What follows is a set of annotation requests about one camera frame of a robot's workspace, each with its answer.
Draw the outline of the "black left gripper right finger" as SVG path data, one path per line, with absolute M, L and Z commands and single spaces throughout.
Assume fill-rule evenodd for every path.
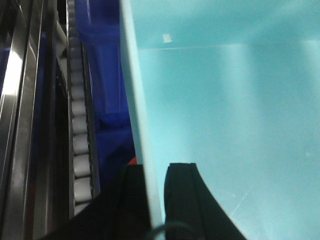
M 165 222 L 181 227 L 167 230 L 168 240 L 243 240 L 213 197 L 196 164 L 171 163 L 164 183 Z

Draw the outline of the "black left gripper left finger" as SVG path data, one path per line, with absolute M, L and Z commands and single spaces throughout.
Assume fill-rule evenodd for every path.
M 143 166 L 126 165 L 84 210 L 45 240 L 143 240 L 151 230 Z

